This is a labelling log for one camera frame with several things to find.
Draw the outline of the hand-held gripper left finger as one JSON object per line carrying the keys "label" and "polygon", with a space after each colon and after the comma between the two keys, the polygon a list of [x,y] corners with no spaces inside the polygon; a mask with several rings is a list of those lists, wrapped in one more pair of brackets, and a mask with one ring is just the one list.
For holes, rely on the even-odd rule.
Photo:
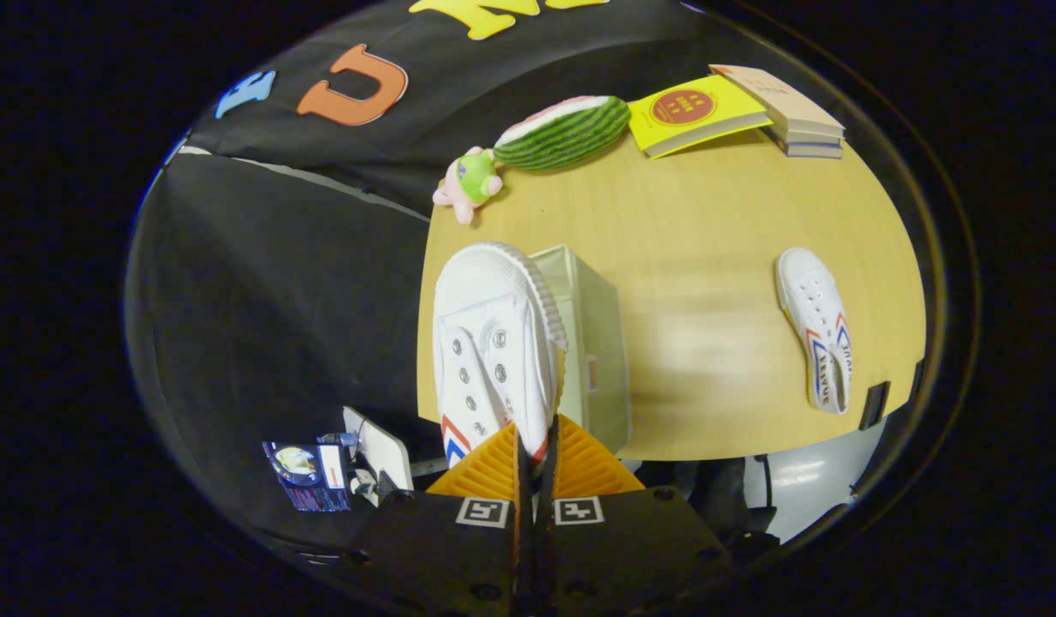
{"label": "hand-held gripper left finger", "polygon": [[531,461],[515,427],[426,491],[396,488],[341,551],[341,585],[395,616],[513,616],[532,593]]}

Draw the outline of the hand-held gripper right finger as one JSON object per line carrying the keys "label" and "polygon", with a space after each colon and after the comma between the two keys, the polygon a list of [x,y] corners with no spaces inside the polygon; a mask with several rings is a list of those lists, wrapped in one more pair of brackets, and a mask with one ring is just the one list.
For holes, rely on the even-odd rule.
{"label": "hand-held gripper right finger", "polygon": [[539,573],[551,616],[685,616],[735,577],[728,548],[673,485],[645,485],[557,416],[541,469]]}

